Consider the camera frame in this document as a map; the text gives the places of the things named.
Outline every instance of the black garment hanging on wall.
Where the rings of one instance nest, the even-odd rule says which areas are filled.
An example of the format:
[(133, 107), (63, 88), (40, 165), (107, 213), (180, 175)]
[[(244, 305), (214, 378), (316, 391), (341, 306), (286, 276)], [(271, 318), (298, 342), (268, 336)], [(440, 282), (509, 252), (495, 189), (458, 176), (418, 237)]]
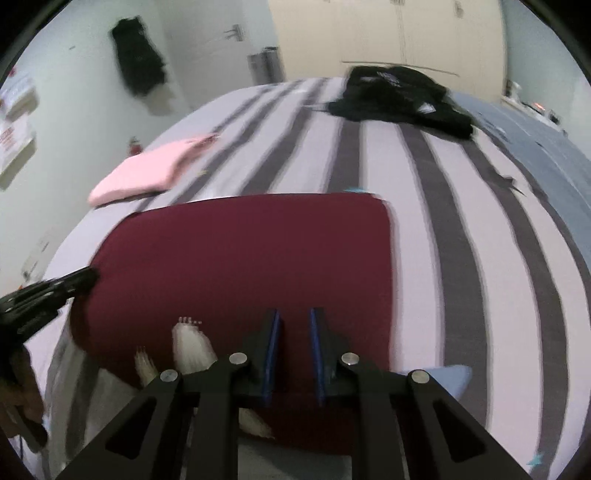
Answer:
[(166, 83), (164, 62), (150, 44), (140, 17), (120, 20), (111, 30), (121, 75), (135, 96), (147, 95)]

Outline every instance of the fire extinguisher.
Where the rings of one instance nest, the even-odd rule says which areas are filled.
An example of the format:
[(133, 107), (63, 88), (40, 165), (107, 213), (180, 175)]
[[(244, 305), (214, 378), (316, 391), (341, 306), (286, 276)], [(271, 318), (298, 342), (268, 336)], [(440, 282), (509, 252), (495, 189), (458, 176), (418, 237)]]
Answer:
[(139, 141), (135, 137), (131, 137), (129, 140), (129, 156), (133, 157), (134, 155), (138, 155), (142, 153), (144, 149), (140, 145)]

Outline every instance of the door handle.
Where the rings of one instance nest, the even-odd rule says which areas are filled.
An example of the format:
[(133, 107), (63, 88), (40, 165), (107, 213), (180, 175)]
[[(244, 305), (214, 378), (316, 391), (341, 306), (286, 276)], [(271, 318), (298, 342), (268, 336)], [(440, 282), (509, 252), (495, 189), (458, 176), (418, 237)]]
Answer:
[(226, 34), (227, 40), (235, 38), (236, 41), (244, 41), (244, 33), (242, 31), (242, 27), (239, 24), (234, 24), (233, 29), (226, 30), (224, 33)]
[(456, 17), (463, 18), (464, 9), (462, 8), (462, 4), (456, 0), (455, 6), (456, 6)]

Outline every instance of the bed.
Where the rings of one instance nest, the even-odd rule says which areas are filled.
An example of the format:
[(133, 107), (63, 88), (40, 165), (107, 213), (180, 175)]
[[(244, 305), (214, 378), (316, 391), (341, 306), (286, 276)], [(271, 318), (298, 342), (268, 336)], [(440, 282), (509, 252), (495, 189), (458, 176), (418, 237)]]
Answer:
[[(172, 190), (90, 211), (46, 278), (88, 265), (133, 212), (255, 193), (372, 193), (397, 226), (391, 370), (466, 365), (460, 402), (534, 479), (556, 478), (590, 423), (589, 161), (559, 132), (466, 95), (454, 99), (480, 123), (466, 142), (330, 116), (322, 104), (343, 82), (251, 87), (193, 112), (150, 148), (209, 132), (216, 145)], [(54, 478), (135, 393), (77, 348), (68, 311), (27, 345), (51, 433), (28, 456), (39, 478)], [(350, 459), (245, 440), (239, 470), (341, 479)]]

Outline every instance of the black jacket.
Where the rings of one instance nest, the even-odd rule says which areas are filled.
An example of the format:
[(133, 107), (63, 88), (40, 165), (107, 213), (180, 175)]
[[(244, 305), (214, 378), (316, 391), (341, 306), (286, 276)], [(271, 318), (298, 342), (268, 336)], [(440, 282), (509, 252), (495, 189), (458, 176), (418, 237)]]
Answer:
[(342, 98), (330, 102), (332, 115), (348, 120), (406, 122), (470, 138), (472, 117), (460, 112), (447, 89), (406, 67), (354, 67)]

